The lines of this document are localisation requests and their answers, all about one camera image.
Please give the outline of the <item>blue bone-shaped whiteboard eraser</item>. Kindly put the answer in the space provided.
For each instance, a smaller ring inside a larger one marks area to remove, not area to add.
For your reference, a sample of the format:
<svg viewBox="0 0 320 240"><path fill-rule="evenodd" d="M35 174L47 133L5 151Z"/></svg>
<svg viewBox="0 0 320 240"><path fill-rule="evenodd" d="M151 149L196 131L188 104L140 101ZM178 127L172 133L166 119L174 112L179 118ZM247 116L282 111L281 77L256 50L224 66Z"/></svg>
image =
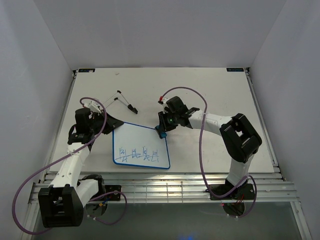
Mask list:
<svg viewBox="0 0 320 240"><path fill-rule="evenodd" d="M159 136L160 139L164 139L167 137L167 133L165 132L165 129L161 125L157 125L154 128Z"/></svg>

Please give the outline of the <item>blue-framed whiteboard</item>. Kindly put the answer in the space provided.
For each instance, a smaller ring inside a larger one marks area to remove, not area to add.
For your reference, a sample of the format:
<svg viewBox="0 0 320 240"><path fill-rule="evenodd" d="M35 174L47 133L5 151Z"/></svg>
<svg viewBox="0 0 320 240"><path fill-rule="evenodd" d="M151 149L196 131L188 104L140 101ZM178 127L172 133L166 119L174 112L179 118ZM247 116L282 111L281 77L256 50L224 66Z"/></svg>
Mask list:
<svg viewBox="0 0 320 240"><path fill-rule="evenodd" d="M155 129L125 122L112 131L112 161L116 165L168 170L171 167L166 138Z"/></svg>

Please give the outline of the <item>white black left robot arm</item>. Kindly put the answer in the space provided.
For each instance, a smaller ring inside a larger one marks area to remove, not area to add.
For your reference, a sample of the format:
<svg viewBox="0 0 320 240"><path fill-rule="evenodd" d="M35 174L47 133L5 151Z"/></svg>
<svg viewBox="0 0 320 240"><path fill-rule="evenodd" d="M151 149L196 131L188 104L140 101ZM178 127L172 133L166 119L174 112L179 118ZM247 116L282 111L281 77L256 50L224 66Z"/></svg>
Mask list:
<svg viewBox="0 0 320 240"><path fill-rule="evenodd" d="M75 111L75 124L68 133L68 157L48 187L38 193L41 219L45 228L78 227L84 209L91 199L105 200L106 187L101 175L91 174L79 178L85 160L98 133L109 134L121 127L123 121L105 112L92 112L88 108Z"/></svg>

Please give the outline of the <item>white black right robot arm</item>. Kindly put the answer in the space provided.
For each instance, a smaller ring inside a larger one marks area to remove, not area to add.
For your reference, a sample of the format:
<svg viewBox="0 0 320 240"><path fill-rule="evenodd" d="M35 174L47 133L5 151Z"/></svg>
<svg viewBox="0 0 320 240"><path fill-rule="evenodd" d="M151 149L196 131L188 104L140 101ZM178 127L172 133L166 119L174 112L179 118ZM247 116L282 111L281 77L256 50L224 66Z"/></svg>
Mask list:
<svg viewBox="0 0 320 240"><path fill-rule="evenodd" d="M158 102L162 105L162 111L158 113L159 124L155 130L160 139L178 126L207 131L222 138L231 157L230 169L224 184L207 186L210 195L215 199L237 199L242 195L248 182L251 161L262 145L260 135L248 118L242 113L221 116L206 113L197 107L188 108L178 96L162 96Z"/></svg>

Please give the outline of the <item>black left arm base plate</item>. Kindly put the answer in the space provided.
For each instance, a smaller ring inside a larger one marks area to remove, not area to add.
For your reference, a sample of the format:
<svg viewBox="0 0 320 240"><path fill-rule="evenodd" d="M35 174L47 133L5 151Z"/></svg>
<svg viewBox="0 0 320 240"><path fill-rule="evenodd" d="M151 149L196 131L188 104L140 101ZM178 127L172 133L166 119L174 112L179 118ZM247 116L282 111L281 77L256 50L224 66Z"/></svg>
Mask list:
<svg viewBox="0 0 320 240"><path fill-rule="evenodd" d="M121 194L119 194L119 192L122 191L122 186L121 185L105 185L105 192L106 193L110 193L106 196L103 196L100 201L102 202L109 202L109 201L114 201L114 202L118 202L121 200Z"/></svg>

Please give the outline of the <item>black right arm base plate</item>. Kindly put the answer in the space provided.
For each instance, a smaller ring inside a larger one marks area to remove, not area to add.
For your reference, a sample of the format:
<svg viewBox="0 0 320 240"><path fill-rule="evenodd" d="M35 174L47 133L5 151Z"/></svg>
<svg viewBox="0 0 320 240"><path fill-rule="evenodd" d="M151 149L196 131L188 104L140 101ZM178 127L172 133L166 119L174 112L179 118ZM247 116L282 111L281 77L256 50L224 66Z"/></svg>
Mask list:
<svg viewBox="0 0 320 240"><path fill-rule="evenodd" d="M210 184L211 191L217 195L225 195L229 192L234 186L232 184ZM229 195L226 195L224 198L214 197L208 189L205 190L206 193L209 193L209 198L211 200L253 200L255 198L254 186L251 183L244 183L237 187Z"/></svg>

